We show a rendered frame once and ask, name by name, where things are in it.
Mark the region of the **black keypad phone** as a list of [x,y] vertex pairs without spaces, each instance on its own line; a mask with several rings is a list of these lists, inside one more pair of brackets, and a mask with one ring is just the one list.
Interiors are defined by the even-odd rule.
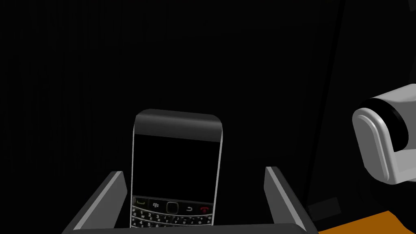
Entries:
[[211,226],[222,136],[222,123],[214,115],[158,109],[137,114],[130,226]]

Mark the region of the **orange flat slab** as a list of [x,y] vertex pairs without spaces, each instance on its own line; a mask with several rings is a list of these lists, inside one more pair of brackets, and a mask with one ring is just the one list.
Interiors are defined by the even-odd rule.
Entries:
[[416,214],[399,220],[398,216],[385,211],[318,234],[416,234]]

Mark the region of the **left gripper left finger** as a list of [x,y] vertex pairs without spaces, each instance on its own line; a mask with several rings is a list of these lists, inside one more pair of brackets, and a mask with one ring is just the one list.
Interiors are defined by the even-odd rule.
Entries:
[[64,232],[113,232],[127,196],[122,171],[112,171],[70,221]]

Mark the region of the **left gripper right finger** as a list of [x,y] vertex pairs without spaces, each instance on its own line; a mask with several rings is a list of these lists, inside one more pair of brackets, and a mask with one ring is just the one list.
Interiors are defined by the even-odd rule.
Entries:
[[318,232],[310,216],[277,167],[266,167],[264,193],[274,223],[292,223],[305,232]]

